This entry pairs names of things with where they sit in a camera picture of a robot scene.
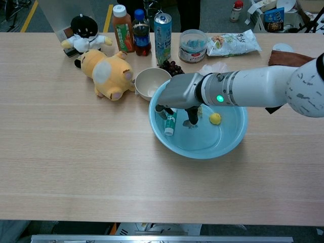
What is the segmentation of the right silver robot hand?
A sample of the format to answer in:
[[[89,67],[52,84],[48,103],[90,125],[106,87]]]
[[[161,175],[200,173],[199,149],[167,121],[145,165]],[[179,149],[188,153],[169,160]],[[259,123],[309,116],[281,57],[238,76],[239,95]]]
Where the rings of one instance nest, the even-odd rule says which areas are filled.
[[[204,78],[197,72],[172,77],[158,97],[155,112],[166,119],[167,114],[174,113],[173,108],[183,109],[188,115],[185,125],[188,127],[195,126],[198,122],[198,108],[204,104],[201,94]]]

